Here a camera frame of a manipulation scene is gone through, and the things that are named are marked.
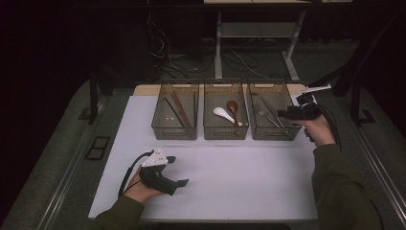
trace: white ladle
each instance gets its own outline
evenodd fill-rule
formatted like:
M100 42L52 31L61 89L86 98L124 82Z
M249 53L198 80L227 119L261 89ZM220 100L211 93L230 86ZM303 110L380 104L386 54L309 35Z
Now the white ladle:
M223 117L227 120L229 120L230 122L234 123L234 119L227 113L227 111L222 108L222 107L216 107L215 109L213 109L213 113L217 116Z

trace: white table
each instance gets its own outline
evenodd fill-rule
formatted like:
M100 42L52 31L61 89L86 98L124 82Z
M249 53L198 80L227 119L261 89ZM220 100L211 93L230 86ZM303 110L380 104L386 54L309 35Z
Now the white table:
M138 95L157 87L146 86ZM294 88L298 85L289 85L291 92ZM314 144L302 131L294 141L254 141L251 130L243 141L206 141L200 97L197 140L158 141L151 128L156 100L157 96L130 97L89 218L116 201L125 172L135 158L159 147L166 155L176 156L164 169L164 176L190 181L173 196L152 199L142 221L287 222L317 218L310 180Z

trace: clear plastic bin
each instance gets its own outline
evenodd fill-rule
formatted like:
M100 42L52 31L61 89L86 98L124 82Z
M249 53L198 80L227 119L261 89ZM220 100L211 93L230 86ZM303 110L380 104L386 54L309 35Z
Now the clear plastic bin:
M199 80L164 80L152 129L157 140L196 140Z
M254 140L292 141L301 126L294 125L277 110L293 105L283 80L249 80L247 103Z
M233 112L227 107L228 101L237 103L236 116L241 126L214 114L221 107L232 118ZM242 82L239 79L205 80L204 84L204 138L206 140L244 140L248 130L248 115Z

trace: sleeve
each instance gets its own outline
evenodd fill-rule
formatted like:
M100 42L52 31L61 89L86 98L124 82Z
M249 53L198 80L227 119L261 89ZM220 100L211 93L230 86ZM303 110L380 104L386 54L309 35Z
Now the sleeve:
M90 228L91 230L138 229L144 204L122 195L107 211L100 213Z
M320 229L381 229L360 172L339 147L320 146L314 159L312 184Z

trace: white tool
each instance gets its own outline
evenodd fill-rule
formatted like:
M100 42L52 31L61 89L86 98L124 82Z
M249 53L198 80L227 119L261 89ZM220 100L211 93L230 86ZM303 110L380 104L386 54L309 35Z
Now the white tool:
M297 90L296 93L310 93L310 92L320 91L320 90L329 89L329 88L331 88L330 84L328 84L327 86L313 87L313 88L309 88L306 86L305 90Z
M213 109L213 113L217 116L223 117L227 120L229 120L230 122L234 123L234 119L227 113L227 111L222 108L222 107L216 107L215 109Z
M151 167L151 166L158 166L158 165L167 165L168 159L164 154L164 150L162 148L158 148L157 151L151 154L151 156L143 163L143 167Z

